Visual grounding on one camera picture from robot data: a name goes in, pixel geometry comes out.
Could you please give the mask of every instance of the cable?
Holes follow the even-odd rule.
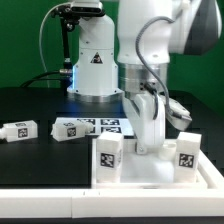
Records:
[[[44,29],[44,25],[47,21],[47,18],[48,16],[51,14],[51,12],[53,10],[55,10],[56,8],[60,7],[60,6],[63,6],[63,5],[71,5],[71,3],[62,3],[62,4],[59,4],[59,5],[56,5],[54,6],[52,9],[50,9],[47,14],[45,15],[42,23],[41,23],[41,26],[40,26],[40,32],[39,32],[39,52],[40,52],[40,58],[41,58],[41,62],[42,62],[42,65],[43,65],[43,68],[44,68],[44,71],[47,72],[47,66],[46,66],[46,63],[45,63],[45,59],[44,59],[44,55],[43,55],[43,49],[42,49],[42,38],[43,38],[43,29]]]
[[[135,41],[135,49],[136,49],[136,53],[139,57],[139,59],[141,60],[141,62],[143,63],[143,65],[145,65],[146,69],[157,79],[157,81],[160,83],[160,85],[162,86],[163,90],[164,90],[164,94],[165,94],[165,98],[166,98],[166,111],[171,115],[171,116],[175,116],[180,118],[181,115],[175,113],[174,111],[171,110],[170,108],[170,103],[169,103],[169,92],[167,87],[164,85],[163,81],[160,79],[160,77],[153,71],[153,69],[147,64],[147,62],[145,61],[144,57],[142,56],[141,52],[140,52],[140,41],[142,38],[142,35],[144,34],[144,32],[149,28],[149,26],[151,26],[153,23],[157,22],[157,21],[161,21],[161,20],[165,20],[169,23],[174,23],[175,21],[165,17],[165,16],[158,16],[155,17],[153,19],[151,19],[149,22],[147,22],[143,28],[140,30],[136,41]]]
[[[154,112],[154,116],[153,116],[153,120],[156,120],[158,117],[158,113],[159,113],[159,98],[158,98],[158,94],[157,94],[157,90],[154,86],[152,86],[152,84],[150,82],[147,82],[144,85],[144,88],[154,96],[154,103],[155,103],[155,112]]]
[[[65,80],[65,79],[60,79],[60,78],[58,78],[58,79],[31,79],[31,80],[24,82],[20,87],[27,88],[33,82],[37,82],[37,81],[63,81],[63,80]]]
[[[43,74],[35,76],[31,80],[28,80],[28,81],[24,82],[20,87],[27,87],[26,85],[30,85],[33,82],[33,80],[38,80],[38,79],[41,79],[43,77],[48,77],[49,75],[55,75],[55,74],[60,74],[60,71],[45,72]]]
[[[49,75],[57,75],[57,74],[60,74],[60,71],[56,70],[56,71],[52,71],[52,72],[45,72],[43,74],[33,77],[32,79],[41,79],[41,78],[49,76]]]

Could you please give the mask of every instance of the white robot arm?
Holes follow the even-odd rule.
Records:
[[[106,102],[119,93],[119,67],[124,110],[138,139],[138,153],[163,145],[165,117],[185,130],[190,113],[169,99],[166,88],[169,53],[200,55],[214,46],[221,34],[216,0],[120,0],[118,67],[113,59],[114,25],[103,15],[101,2],[70,3],[80,16],[80,57],[68,93],[85,101]]]
[[[221,17],[215,0],[119,1],[120,84],[125,92],[124,109],[138,139],[138,153],[162,146],[165,113],[180,130],[191,122],[189,112],[168,97],[169,53],[203,54],[220,34]],[[147,91],[150,85],[157,90],[154,96]]]

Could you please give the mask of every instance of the blue light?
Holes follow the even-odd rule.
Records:
[[[73,70],[72,70],[72,89],[75,89],[75,76],[76,76],[76,69],[75,69],[75,66],[73,66]]]

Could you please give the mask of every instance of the warning label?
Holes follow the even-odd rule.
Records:
[[[92,64],[103,64],[103,61],[99,55],[99,53],[97,52],[94,56],[94,58],[91,61]]]

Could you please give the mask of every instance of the black table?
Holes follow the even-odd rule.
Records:
[[[202,151],[223,172],[224,119],[188,93],[170,96],[190,112],[193,122],[187,131],[202,134]],[[68,99],[60,89],[1,88],[0,127],[16,121],[38,123],[38,139],[7,143],[0,140],[0,188],[46,189],[91,186],[92,138],[55,141],[51,135],[57,117],[125,118],[121,102],[92,104]],[[167,124],[167,138],[179,132]],[[223,223],[224,218],[136,218],[136,219],[41,219],[0,220],[0,223]]]

